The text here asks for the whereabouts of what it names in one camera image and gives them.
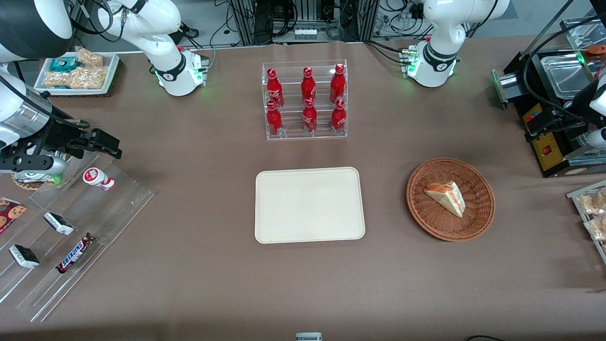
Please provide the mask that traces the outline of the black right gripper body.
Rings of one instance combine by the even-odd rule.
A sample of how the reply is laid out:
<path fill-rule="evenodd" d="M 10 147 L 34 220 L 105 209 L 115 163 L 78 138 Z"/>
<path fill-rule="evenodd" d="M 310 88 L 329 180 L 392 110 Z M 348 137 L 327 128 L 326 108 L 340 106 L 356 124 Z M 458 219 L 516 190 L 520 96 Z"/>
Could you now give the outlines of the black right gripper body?
<path fill-rule="evenodd" d="M 82 158 L 84 151 L 91 151 L 89 122 L 67 119 L 67 124 L 50 119 L 48 124 L 27 142 L 28 156 L 42 155 L 66 160 L 68 155 Z"/>

